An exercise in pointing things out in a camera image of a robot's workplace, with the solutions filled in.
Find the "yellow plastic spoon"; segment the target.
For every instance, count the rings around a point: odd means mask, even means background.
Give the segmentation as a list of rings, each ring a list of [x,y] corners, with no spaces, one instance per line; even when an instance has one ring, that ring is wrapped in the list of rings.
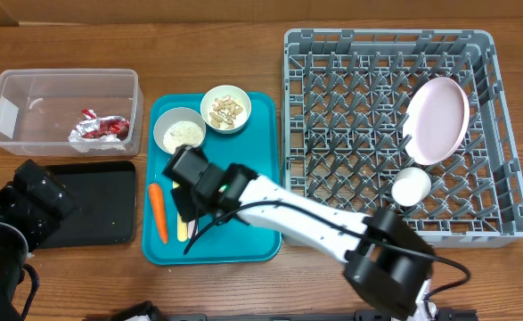
[[[177,220],[177,240],[181,243],[188,240],[188,227],[185,222],[182,221],[181,215],[179,212],[176,213]]]

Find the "white bowl with peanuts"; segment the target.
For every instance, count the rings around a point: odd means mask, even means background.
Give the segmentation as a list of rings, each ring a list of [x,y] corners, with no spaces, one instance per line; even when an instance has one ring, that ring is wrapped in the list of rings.
[[[221,134],[234,134],[243,129],[251,110],[248,94],[231,85],[213,87],[200,103],[200,114],[206,124]]]

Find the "red silver foil wrapper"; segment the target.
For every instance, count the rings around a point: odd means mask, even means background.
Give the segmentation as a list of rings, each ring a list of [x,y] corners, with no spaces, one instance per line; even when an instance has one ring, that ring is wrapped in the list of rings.
[[[99,117],[93,110],[83,109],[84,120],[78,122],[69,134],[69,139],[124,140],[130,129],[130,121],[122,116]]]

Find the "white cup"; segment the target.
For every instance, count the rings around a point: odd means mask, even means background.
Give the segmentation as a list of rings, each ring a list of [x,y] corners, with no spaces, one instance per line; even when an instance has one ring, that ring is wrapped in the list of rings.
[[[429,175],[422,169],[410,167],[396,175],[391,187],[394,201],[404,207],[411,207],[427,197],[431,190]]]

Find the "white round plate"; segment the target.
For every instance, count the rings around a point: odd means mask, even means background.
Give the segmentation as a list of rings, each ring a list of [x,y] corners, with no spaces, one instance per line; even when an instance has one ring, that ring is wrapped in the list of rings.
[[[407,154],[423,166],[447,159],[465,137],[470,107],[464,90],[451,78],[426,82],[407,108],[403,136],[410,140]]]

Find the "white plastic fork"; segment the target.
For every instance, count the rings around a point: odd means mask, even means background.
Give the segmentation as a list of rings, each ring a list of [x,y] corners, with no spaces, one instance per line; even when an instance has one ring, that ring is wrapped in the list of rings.
[[[192,220],[187,223],[187,236],[192,239],[197,232],[197,221]]]

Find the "white napkin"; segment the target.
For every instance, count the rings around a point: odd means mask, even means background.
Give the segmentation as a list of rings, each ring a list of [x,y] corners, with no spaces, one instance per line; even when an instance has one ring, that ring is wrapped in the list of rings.
[[[73,129],[68,137],[70,145],[78,152],[86,153],[91,150],[118,150],[125,151],[126,147],[115,134],[101,136],[99,138],[84,138],[79,132]]]

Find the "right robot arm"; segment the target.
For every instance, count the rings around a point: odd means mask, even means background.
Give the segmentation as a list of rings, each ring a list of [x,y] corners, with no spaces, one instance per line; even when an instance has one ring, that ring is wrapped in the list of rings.
[[[378,311],[399,320],[436,315],[428,296],[435,252],[396,213],[325,206],[244,165],[221,169],[189,145],[176,150],[163,174],[178,184],[173,197],[183,220],[210,214],[214,225],[235,218],[279,232],[341,263],[355,292]]]

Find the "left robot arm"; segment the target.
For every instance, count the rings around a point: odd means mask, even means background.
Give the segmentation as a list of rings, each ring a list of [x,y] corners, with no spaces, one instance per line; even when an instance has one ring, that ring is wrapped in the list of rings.
[[[40,286],[27,258],[78,212],[66,186],[32,160],[0,190],[0,320],[26,318]]]

